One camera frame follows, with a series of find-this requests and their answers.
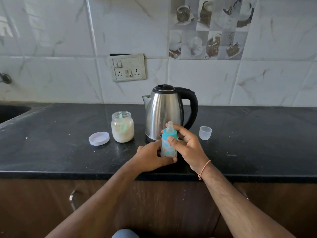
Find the bottle nipple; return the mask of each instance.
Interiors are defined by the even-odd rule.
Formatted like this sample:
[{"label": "bottle nipple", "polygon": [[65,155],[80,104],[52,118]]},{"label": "bottle nipple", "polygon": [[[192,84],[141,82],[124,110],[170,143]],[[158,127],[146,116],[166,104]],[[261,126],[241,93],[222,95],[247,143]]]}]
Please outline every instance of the bottle nipple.
[{"label": "bottle nipple", "polygon": [[166,128],[166,132],[168,132],[168,133],[173,133],[174,132],[173,122],[171,120],[168,122],[168,125],[167,125],[167,128]]}]

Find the kettle lid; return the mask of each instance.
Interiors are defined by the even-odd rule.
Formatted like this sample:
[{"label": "kettle lid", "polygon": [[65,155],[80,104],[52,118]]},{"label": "kettle lid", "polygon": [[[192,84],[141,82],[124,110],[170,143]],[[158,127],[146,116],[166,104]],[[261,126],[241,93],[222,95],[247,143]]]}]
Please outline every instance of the kettle lid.
[{"label": "kettle lid", "polygon": [[160,84],[153,88],[152,92],[157,94],[174,94],[175,88],[169,84]]}]

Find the forearm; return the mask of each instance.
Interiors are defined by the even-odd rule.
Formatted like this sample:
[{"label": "forearm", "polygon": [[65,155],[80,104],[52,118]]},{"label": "forearm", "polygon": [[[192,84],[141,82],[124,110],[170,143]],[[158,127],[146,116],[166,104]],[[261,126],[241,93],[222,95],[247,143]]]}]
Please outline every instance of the forearm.
[{"label": "forearm", "polygon": [[205,168],[202,178],[234,238],[294,238],[240,194],[212,164]]},{"label": "forearm", "polygon": [[124,193],[139,175],[127,162],[80,208],[73,212],[47,237],[104,237]]}]

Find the electrical outlet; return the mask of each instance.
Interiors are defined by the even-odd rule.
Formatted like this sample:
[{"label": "electrical outlet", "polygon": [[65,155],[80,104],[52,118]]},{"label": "electrical outlet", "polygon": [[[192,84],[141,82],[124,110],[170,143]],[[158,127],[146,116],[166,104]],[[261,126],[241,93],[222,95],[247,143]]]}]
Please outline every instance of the electrical outlet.
[{"label": "electrical outlet", "polygon": [[146,79],[143,54],[110,56],[109,64],[114,82]]}]

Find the orange thread bracelet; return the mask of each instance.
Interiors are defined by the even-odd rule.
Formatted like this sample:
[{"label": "orange thread bracelet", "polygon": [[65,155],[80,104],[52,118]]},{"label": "orange thread bracelet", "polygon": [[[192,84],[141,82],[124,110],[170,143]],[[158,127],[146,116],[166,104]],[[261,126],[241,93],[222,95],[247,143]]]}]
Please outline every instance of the orange thread bracelet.
[{"label": "orange thread bracelet", "polygon": [[201,170],[201,172],[198,174],[198,179],[199,179],[199,180],[202,180],[201,174],[203,173],[205,167],[207,166],[207,164],[208,164],[209,162],[211,162],[211,160],[209,160],[209,161],[205,164],[205,166],[203,167],[203,169]]}]

